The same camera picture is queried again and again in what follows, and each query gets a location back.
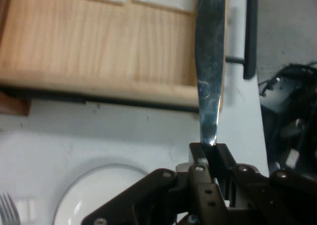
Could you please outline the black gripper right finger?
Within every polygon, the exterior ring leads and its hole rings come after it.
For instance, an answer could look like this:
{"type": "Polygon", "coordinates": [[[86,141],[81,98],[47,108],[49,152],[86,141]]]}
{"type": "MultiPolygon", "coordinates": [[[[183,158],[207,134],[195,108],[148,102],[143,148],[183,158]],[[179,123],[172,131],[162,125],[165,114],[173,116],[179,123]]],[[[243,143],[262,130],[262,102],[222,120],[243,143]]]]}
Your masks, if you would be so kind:
{"type": "Polygon", "coordinates": [[[317,183],[279,169],[263,176],[256,167],[235,162],[225,144],[212,147],[212,176],[231,207],[245,205],[268,225],[315,225],[317,183]]]}

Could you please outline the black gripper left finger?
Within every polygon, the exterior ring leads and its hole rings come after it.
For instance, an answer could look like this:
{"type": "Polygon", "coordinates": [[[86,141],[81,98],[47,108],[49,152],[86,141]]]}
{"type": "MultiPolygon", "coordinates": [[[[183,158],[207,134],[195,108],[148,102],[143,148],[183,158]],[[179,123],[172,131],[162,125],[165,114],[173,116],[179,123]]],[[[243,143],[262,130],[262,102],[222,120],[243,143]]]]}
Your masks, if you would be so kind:
{"type": "Polygon", "coordinates": [[[83,225],[225,225],[228,210],[222,197],[225,144],[191,143],[194,161],[184,171],[157,169],[88,214],[83,225]]]}

